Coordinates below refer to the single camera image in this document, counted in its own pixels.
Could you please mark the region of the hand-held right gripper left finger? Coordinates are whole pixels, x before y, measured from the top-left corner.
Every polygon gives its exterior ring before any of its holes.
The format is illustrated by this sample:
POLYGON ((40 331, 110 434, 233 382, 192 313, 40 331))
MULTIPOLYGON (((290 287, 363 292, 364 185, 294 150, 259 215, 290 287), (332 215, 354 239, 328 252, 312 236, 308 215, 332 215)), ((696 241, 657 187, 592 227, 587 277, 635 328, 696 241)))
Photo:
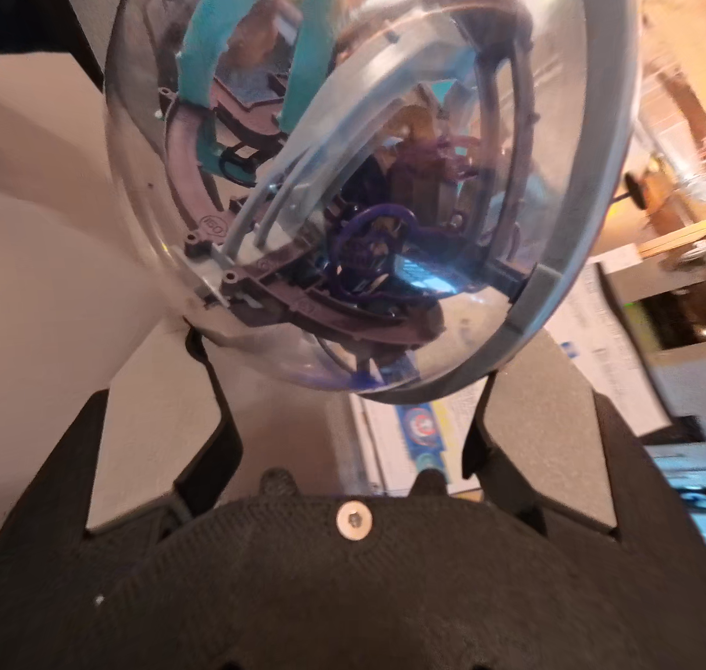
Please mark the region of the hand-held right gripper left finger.
POLYGON ((188 334, 184 320, 158 322, 111 379, 89 533, 166 503, 220 424, 215 386, 189 354, 188 334))

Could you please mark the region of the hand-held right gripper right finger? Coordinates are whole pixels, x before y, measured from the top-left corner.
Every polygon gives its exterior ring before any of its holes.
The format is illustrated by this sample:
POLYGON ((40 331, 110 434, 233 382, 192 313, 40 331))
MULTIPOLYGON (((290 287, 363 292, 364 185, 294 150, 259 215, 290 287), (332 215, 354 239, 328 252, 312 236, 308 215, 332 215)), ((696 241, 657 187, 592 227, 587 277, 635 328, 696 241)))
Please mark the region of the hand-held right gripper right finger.
POLYGON ((546 511, 617 525, 595 392, 546 330, 490 374, 463 446, 463 477, 539 529, 546 511))

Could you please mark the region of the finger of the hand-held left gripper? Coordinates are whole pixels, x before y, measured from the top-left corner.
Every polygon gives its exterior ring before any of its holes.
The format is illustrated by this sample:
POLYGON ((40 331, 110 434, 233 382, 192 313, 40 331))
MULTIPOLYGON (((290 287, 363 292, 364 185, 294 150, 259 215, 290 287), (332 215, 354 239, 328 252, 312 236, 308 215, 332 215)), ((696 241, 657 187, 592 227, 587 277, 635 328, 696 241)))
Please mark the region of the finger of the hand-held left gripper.
POLYGON ((120 0, 72 0, 72 9, 78 19, 91 57, 104 73, 111 31, 120 0))

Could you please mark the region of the clear plastic maze ball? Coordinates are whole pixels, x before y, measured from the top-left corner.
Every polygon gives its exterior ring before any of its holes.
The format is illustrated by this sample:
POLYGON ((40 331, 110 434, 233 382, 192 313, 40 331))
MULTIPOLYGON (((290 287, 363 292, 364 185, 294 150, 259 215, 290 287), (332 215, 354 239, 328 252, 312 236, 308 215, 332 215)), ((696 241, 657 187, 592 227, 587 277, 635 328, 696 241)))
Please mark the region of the clear plastic maze ball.
POLYGON ((121 0, 111 171, 207 339, 392 405, 495 371, 619 183, 635 0, 121 0))

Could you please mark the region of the blue case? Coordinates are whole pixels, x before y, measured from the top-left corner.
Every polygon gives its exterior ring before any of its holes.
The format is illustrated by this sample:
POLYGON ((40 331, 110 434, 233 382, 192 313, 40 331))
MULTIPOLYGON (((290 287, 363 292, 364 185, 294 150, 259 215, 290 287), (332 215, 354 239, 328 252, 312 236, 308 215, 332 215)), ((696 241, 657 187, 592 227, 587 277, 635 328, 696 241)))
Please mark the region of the blue case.
POLYGON ((647 451, 705 538, 705 443, 650 445, 647 451))

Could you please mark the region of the black device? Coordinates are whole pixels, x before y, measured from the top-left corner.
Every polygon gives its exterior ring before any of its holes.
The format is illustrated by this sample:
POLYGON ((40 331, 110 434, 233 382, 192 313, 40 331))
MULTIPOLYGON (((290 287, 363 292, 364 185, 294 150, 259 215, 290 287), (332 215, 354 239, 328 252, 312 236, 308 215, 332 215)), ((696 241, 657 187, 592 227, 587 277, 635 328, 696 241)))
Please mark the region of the black device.
POLYGON ((705 343, 705 274, 598 271, 609 311, 643 355, 705 343))

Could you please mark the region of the printed instruction sheet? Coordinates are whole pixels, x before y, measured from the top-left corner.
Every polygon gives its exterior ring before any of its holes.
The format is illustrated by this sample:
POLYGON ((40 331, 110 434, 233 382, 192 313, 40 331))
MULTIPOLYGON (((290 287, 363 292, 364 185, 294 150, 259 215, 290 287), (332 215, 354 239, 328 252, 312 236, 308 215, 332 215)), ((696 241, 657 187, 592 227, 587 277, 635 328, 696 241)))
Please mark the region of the printed instruction sheet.
MULTIPOLYGON (((554 342, 591 386, 610 398, 636 436, 671 423, 649 383, 638 353, 611 315, 590 259, 564 303, 547 324, 554 342)), ((462 476, 465 436, 488 379, 439 400, 393 406, 350 397, 373 494, 406 496, 419 471, 442 473, 452 496, 471 498, 477 477, 462 476)))

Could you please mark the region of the white box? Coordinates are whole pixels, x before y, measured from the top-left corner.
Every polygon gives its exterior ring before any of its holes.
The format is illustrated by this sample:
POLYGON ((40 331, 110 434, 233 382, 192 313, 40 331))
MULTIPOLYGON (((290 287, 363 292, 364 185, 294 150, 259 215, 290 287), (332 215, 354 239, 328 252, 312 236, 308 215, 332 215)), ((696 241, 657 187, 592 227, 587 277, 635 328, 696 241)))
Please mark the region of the white box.
POLYGON ((634 243, 599 253, 593 260, 600 265, 609 286, 622 304, 651 294, 652 271, 634 243))

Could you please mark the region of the wooden shelf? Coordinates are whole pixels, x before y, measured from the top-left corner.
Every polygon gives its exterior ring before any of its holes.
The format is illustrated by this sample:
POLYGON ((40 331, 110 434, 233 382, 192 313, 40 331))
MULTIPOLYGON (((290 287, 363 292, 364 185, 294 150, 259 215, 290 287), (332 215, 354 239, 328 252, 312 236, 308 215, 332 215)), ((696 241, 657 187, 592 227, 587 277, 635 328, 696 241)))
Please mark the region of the wooden shelf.
POLYGON ((705 221, 690 224, 637 245, 641 259, 659 259, 663 270, 687 270, 705 263, 705 221))

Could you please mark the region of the black round disc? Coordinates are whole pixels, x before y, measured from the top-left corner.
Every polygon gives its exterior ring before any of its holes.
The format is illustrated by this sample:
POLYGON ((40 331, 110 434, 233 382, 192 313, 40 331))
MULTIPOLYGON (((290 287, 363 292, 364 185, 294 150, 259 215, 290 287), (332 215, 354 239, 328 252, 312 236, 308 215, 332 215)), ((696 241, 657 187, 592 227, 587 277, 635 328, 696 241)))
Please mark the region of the black round disc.
POLYGON ((645 180, 638 178, 632 172, 625 172, 623 183, 627 191, 627 196, 631 198, 633 204, 640 211, 652 213, 652 193, 645 180))

